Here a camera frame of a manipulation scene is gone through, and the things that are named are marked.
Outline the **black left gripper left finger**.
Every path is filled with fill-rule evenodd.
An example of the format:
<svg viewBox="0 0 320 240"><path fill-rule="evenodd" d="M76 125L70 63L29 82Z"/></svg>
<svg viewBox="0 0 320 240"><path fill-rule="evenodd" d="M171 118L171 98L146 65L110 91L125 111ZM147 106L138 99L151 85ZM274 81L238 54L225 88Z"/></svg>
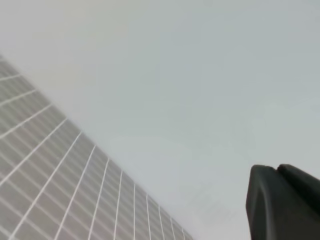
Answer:
<svg viewBox="0 0 320 240"><path fill-rule="evenodd" d="M277 168L254 165L250 170L246 213L253 240L318 240L319 220L277 219Z"/></svg>

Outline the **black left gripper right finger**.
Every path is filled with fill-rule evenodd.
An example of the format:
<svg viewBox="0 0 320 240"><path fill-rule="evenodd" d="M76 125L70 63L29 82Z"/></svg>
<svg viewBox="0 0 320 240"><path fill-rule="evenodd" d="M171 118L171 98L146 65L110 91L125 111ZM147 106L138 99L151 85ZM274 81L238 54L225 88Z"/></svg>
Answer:
<svg viewBox="0 0 320 240"><path fill-rule="evenodd" d="M279 165L276 173L276 218L319 220L320 180L290 164Z"/></svg>

